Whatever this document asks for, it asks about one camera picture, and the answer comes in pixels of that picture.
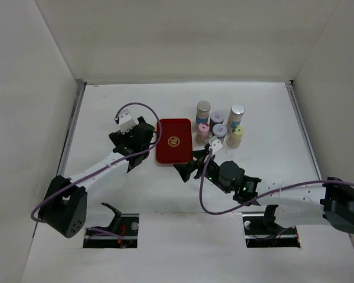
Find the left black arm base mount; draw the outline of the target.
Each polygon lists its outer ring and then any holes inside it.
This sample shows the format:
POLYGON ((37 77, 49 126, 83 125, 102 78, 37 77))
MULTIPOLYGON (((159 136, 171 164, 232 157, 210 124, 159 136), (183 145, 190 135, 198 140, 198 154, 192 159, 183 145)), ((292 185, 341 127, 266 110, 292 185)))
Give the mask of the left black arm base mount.
POLYGON ((112 205, 110 205, 108 203, 105 203, 105 202, 103 202, 102 205, 107 207, 107 208, 109 208, 114 213, 114 217, 111 220, 109 226, 107 226, 107 227, 105 227, 103 229, 104 233, 106 235, 116 236, 117 239, 123 239, 122 235, 116 234, 116 231, 117 231, 117 229, 120 226, 121 221, 122 221, 122 213, 121 213, 121 211, 119 211, 118 209, 114 208, 112 205))

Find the silver lid blue label jar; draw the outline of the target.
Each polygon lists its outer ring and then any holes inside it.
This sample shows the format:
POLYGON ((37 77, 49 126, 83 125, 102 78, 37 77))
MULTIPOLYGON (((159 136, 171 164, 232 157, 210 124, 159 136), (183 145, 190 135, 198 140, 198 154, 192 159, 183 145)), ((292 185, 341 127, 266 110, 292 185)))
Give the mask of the silver lid blue label jar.
POLYGON ((209 119, 209 113, 211 110, 211 105, 208 101, 201 100, 196 105, 196 124, 207 123, 209 119))

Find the pink lid spice jar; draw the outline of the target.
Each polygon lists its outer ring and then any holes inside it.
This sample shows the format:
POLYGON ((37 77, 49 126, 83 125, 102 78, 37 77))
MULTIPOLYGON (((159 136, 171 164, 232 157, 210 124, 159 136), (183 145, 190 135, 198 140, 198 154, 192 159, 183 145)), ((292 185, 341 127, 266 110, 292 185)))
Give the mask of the pink lid spice jar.
POLYGON ((198 124, 195 141, 198 145, 204 145, 209 140, 209 125, 207 123, 198 124))

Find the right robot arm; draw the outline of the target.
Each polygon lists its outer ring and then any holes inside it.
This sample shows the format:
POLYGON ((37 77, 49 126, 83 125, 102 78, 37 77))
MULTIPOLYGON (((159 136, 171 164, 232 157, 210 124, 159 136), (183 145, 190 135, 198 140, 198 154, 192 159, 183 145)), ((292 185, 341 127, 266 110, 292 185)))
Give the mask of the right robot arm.
POLYGON ((268 233, 297 225, 330 225, 354 234, 354 183, 335 177, 287 186, 266 183, 247 176, 232 160, 217 164, 209 150, 195 151, 193 156, 187 163, 174 164, 181 179, 187 182, 193 173, 195 179, 207 179, 222 192, 233 194, 236 209, 265 207, 261 224, 268 233))

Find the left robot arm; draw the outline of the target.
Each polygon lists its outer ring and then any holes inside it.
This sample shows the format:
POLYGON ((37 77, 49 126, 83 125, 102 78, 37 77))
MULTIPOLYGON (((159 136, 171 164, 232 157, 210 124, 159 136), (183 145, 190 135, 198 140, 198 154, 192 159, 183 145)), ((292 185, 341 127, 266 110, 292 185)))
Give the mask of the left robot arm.
POLYGON ((115 177, 129 173, 149 155, 155 127, 140 116, 124 132, 109 134, 113 151, 88 169, 70 176, 56 176, 51 181, 38 217, 65 238, 75 236, 85 224, 89 192, 100 189, 115 177))

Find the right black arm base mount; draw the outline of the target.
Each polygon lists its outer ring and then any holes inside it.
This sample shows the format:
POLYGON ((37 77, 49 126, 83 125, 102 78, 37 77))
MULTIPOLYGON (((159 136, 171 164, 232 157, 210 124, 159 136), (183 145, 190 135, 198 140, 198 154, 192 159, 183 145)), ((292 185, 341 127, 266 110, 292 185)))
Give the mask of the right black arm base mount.
POLYGON ((265 226, 267 232, 272 235, 278 234, 280 231, 278 224, 275 223, 275 213, 277 208, 278 205, 267 205, 264 211, 263 225, 265 226))

